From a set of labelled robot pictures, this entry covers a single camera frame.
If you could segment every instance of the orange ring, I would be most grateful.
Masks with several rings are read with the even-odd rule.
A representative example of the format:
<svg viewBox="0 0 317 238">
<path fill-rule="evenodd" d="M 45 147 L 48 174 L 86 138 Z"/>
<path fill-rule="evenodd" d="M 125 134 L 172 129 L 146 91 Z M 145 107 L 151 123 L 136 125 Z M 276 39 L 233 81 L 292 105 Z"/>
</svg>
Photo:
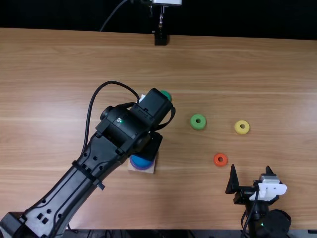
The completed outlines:
<svg viewBox="0 0 317 238">
<path fill-rule="evenodd" d="M 228 158 L 225 154 L 217 153 L 213 157 L 213 162 L 217 166 L 225 166 L 228 163 Z"/>
</svg>

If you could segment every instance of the green disc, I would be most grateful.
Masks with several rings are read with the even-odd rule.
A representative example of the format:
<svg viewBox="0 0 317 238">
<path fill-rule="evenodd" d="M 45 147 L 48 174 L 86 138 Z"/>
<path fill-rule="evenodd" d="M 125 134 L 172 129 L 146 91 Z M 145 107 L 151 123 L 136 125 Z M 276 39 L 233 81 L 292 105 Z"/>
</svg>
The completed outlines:
<svg viewBox="0 0 317 238">
<path fill-rule="evenodd" d="M 206 126 L 206 118 L 201 114 L 195 114 L 190 118 L 190 125 L 195 130 L 202 130 Z"/>
<path fill-rule="evenodd" d="M 172 101 L 172 96 L 168 92 L 162 90 L 161 93 L 163 93 L 170 101 Z"/>
</svg>

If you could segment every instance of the white bracket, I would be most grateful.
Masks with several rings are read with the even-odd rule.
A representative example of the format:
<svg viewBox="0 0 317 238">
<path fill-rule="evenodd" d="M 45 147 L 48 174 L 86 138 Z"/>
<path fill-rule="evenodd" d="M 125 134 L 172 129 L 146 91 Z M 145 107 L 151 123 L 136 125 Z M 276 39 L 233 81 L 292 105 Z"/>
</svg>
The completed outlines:
<svg viewBox="0 0 317 238">
<path fill-rule="evenodd" d="M 154 4 L 162 4 L 162 5 L 182 5 L 182 0 L 152 0 Z"/>
<path fill-rule="evenodd" d="M 140 98 L 139 103 L 145 98 L 145 96 L 146 96 L 146 95 L 141 94 L 141 98 Z"/>
<path fill-rule="evenodd" d="M 258 183 L 259 185 L 259 197 L 258 200 L 261 201 L 271 201 L 277 195 L 283 195 L 286 193 L 287 186 L 285 184 L 279 183 Z M 250 201 L 254 201 L 256 193 L 250 197 Z"/>
</svg>

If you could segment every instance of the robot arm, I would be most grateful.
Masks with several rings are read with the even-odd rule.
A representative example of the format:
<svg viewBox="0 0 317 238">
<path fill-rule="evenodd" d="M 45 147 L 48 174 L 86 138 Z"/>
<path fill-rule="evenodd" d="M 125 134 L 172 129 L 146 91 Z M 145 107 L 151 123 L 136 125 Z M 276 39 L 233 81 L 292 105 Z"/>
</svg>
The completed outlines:
<svg viewBox="0 0 317 238">
<path fill-rule="evenodd" d="M 231 166 L 230 178 L 226 193 L 234 194 L 233 203 L 245 205 L 247 215 L 241 238 L 245 237 L 246 227 L 249 227 L 250 238 L 286 238 L 291 226 L 291 217 L 284 211 L 272 210 L 268 207 L 279 199 L 287 190 L 269 166 L 259 180 L 253 181 L 253 186 L 240 186 L 234 165 Z"/>
<path fill-rule="evenodd" d="M 104 189 L 102 181 L 129 156 L 154 158 L 162 140 L 155 131 L 167 125 L 160 122 L 171 110 L 170 121 L 175 108 L 155 88 L 140 103 L 106 108 L 90 142 L 57 184 L 24 213 L 9 212 L 1 220 L 4 237 L 62 237 L 79 207 L 97 187 Z"/>
</svg>

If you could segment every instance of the black cable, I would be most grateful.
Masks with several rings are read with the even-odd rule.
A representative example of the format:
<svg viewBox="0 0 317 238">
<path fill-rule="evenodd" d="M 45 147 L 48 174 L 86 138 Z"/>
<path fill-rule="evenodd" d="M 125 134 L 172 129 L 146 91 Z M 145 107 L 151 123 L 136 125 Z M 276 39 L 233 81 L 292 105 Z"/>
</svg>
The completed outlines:
<svg viewBox="0 0 317 238">
<path fill-rule="evenodd" d="M 246 217 L 246 214 L 247 214 L 247 211 L 244 211 L 244 213 L 243 213 L 243 215 L 242 215 L 242 217 L 241 217 L 241 227 L 243 228 L 243 221 L 244 221 L 244 218 Z M 245 234 L 244 234 L 244 237 L 245 238 L 248 238 L 248 233 L 246 232 Z"/>
<path fill-rule="evenodd" d="M 108 238 L 108 233 L 109 233 L 109 236 L 111 236 L 111 233 L 109 230 L 106 230 L 105 231 L 105 235 L 103 236 L 104 238 Z"/>
<path fill-rule="evenodd" d="M 191 230 L 188 230 L 189 231 L 189 234 L 193 237 L 193 238 L 196 238 L 196 236 L 194 235 L 194 233 L 191 231 Z"/>
<path fill-rule="evenodd" d="M 87 143 L 88 143 L 88 136 L 89 136 L 89 125 L 90 125 L 90 116 L 91 116 L 91 111 L 93 109 L 93 104 L 94 104 L 94 100 L 97 96 L 97 94 L 99 93 L 99 91 L 109 85 L 109 84 L 115 84 L 115 85 L 119 85 L 121 87 L 124 87 L 125 89 L 129 90 L 131 93 L 134 94 L 134 96 L 137 98 L 137 103 L 139 103 L 140 101 L 140 97 L 139 95 L 130 87 L 128 87 L 127 85 L 123 84 L 123 83 L 120 83 L 120 82 L 117 82 L 117 81 L 108 81 L 108 82 L 105 82 L 103 83 L 102 85 L 100 85 L 94 92 L 93 96 L 91 97 L 91 100 L 90 100 L 90 103 L 89 103 L 89 107 L 88 107 L 88 111 L 87 111 L 87 118 L 86 118 L 86 128 L 85 128 L 85 137 L 84 137 L 84 145 L 83 145 L 83 149 L 81 151 L 81 153 L 84 152 L 86 146 L 87 146 Z"/>
<path fill-rule="evenodd" d="M 90 235 L 90 232 L 91 232 L 91 230 L 89 230 L 89 232 L 88 232 L 88 235 L 87 235 L 87 238 L 89 237 L 89 235 Z"/>
<path fill-rule="evenodd" d="M 157 128 L 155 128 L 155 131 L 161 130 L 161 129 L 163 129 L 164 127 L 166 127 L 166 126 L 173 120 L 175 114 L 176 114 L 176 109 L 175 109 L 175 107 L 172 107 L 172 109 L 171 109 L 171 114 L 170 114 L 170 118 L 169 118 L 168 122 L 165 122 L 165 123 L 163 123 L 163 124 L 158 125 Z"/>
<path fill-rule="evenodd" d="M 69 229 L 69 231 L 71 231 L 71 232 L 73 232 L 73 233 L 75 233 L 75 234 L 78 233 L 78 230 L 73 230 L 72 228 L 70 228 L 70 225 L 69 225 L 69 224 L 67 225 L 67 228 Z"/>
<path fill-rule="evenodd" d="M 103 31 L 106 24 L 108 23 L 108 21 L 110 20 L 110 18 L 112 18 L 112 16 L 115 14 L 115 12 L 124 4 L 126 3 L 128 0 L 123 0 L 121 3 L 118 4 L 118 6 L 112 11 L 112 13 L 109 15 L 109 17 L 105 20 L 105 22 L 103 23 L 103 26 L 100 28 L 99 31 Z"/>
<path fill-rule="evenodd" d="M 242 230 L 242 233 L 241 233 L 240 238 L 243 238 L 243 237 L 245 236 L 245 232 L 246 232 L 248 223 L 249 223 L 249 221 L 250 221 L 250 219 L 251 219 L 251 217 L 252 217 L 252 214 L 253 214 L 253 212 L 254 212 L 254 209 L 255 209 L 255 207 L 256 207 L 256 203 L 257 203 L 257 201 L 258 201 L 258 197 L 259 197 L 259 189 L 257 188 L 256 197 L 255 197 L 255 199 L 254 199 L 253 206 L 252 206 L 251 211 L 250 211 L 250 213 L 249 213 L 249 215 L 248 215 L 248 218 L 247 218 L 247 220 L 246 220 L 246 222 L 245 222 L 245 224 L 244 224 L 244 226 L 243 226 L 243 230 Z"/>
</svg>

